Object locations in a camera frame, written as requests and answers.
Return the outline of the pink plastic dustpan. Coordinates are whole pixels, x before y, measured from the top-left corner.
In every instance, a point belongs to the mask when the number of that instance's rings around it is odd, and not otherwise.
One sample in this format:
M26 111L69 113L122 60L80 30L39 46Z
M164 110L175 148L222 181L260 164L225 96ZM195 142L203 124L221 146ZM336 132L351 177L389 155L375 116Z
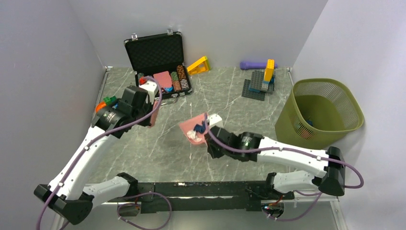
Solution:
M203 122L205 118L208 118L207 114L203 113L179 123L182 133L193 145L206 144L204 135L207 133L208 127L206 126L203 132Z

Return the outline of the pink hand brush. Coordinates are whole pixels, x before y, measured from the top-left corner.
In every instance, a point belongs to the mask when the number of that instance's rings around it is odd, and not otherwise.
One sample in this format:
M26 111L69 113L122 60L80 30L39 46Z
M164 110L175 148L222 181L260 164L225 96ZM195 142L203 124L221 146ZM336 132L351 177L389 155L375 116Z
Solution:
M148 126L149 128L153 127L156 123L156 119L157 119L158 113L159 113L159 101L154 102L153 110L154 110L154 113L150 116L150 125Z

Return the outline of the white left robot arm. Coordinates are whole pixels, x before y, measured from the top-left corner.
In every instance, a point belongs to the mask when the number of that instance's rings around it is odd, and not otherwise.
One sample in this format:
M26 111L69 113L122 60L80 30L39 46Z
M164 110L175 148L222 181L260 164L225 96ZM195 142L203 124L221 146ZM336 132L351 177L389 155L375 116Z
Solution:
M159 92L156 83L128 86L121 98L110 98L98 109L88 132L64 169L49 183L40 184L34 195L72 225L81 223L93 208L117 197L132 201L139 193L138 181L127 173L99 184L86 183L107 150L138 120L150 126L150 117Z

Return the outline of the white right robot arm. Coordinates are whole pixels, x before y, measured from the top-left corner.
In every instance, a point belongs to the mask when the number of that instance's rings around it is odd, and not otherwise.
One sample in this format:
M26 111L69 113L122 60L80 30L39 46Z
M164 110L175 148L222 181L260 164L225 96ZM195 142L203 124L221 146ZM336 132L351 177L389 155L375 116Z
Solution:
M268 174L264 193L270 199L309 189L330 196L345 194L346 167L339 148L306 149L251 132L235 135L218 126L212 127L204 138L212 158L228 156L242 162L271 162L295 168L295 172Z

